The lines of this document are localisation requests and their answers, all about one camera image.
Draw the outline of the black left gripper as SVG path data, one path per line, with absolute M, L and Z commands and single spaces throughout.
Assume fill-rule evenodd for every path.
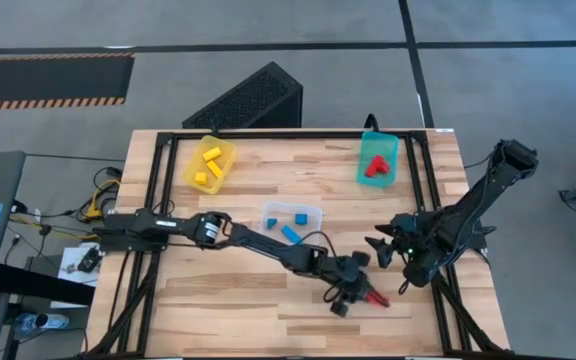
M 330 311 L 344 318 L 351 304 L 363 307 L 387 309 L 389 299 L 374 288 L 368 279 L 365 268 L 370 255 L 354 251 L 350 256 L 328 257 L 322 263 L 320 279 L 330 285 L 323 300 L 330 305 Z

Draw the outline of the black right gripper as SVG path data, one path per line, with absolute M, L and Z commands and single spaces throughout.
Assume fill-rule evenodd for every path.
M 384 239 L 365 237 L 365 241 L 376 251 L 380 268 L 390 266 L 394 250 L 407 265 L 422 265 L 424 247 L 421 222 L 420 213 L 402 213 L 397 214 L 389 224 L 375 225 L 377 231 L 393 238 L 391 245 Z

